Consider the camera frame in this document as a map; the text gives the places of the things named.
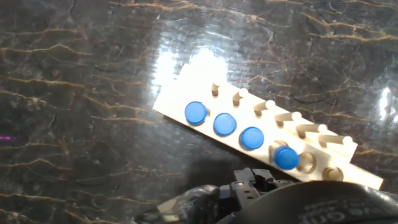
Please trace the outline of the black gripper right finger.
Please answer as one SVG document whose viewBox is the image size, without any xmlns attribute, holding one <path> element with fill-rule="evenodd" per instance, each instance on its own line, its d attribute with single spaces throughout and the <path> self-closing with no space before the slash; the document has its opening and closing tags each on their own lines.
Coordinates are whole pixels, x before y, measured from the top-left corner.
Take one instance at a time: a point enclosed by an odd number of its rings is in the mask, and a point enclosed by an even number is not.
<svg viewBox="0 0 398 224">
<path fill-rule="evenodd" d="M 274 178 L 269 170 L 253 169 L 252 171 L 256 179 L 256 187 L 283 187 L 294 184 L 291 180 Z"/>
</svg>

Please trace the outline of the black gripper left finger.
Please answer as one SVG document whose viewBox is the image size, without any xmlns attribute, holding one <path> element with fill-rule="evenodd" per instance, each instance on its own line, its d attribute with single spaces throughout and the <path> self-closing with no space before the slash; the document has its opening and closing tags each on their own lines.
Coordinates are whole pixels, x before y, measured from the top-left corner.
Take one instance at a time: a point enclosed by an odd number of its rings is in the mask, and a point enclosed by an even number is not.
<svg viewBox="0 0 398 224">
<path fill-rule="evenodd" d="M 236 199 L 240 207 L 248 207 L 260 195 L 254 187 L 256 178 L 250 168 L 234 171 L 235 181 L 230 184 L 232 198 Z"/>
</svg>

